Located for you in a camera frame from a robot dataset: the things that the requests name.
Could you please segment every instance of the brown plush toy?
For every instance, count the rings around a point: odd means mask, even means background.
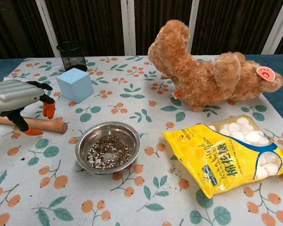
[[[197,61],[186,48],[188,40],[188,27],[181,21],[170,20],[160,29],[148,57],[172,80],[180,98],[193,111],[226,99],[253,99],[263,92],[275,92],[283,85],[280,74],[246,61],[238,52],[223,53],[214,62]]]

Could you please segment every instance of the teddy bear leg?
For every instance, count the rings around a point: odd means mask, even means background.
[[[241,75],[239,57],[233,53],[221,54],[214,62],[213,75],[217,86],[224,89],[234,88]]]

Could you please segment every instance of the metal bowl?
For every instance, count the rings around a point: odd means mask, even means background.
[[[96,169],[89,165],[87,153],[90,146],[106,135],[117,136],[124,144],[128,145],[131,157],[123,165],[112,169]],[[80,166],[92,173],[107,174],[114,173],[129,166],[137,157],[141,148],[141,139],[134,128],[117,121],[109,121],[95,125],[79,138],[76,144],[76,159]]]

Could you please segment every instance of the table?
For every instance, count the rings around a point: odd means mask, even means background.
[[[86,61],[94,94],[79,104],[61,96],[55,79],[64,72],[60,58],[25,59],[5,77],[50,84],[53,91],[48,94],[56,100],[54,120],[68,123],[69,129],[30,137],[0,125],[0,220],[28,226],[237,226],[264,225],[263,216],[267,225],[282,225],[283,175],[208,200],[160,134],[248,112],[283,145],[283,119],[263,95],[245,102],[223,101],[217,108],[194,113],[183,102],[180,107],[172,102],[172,82],[161,80],[145,56]],[[161,110],[165,106],[177,110]],[[42,103],[26,107],[23,116],[43,118]],[[105,121],[133,126],[141,137],[141,152],[122,172],[91,174],[77,164],[75,143],[86,129]]]

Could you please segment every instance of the robotic arm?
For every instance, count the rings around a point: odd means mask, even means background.
[[[21,132],[30,135],[41,135],[40,129],[29,128],[20,112],[37,101],[43,102],[43,116],[52,119],[55,113],[55,100],[44,93],[52,87],[37,81],[22,82],[8,80],[0,82],[0,116],[12,121]]]

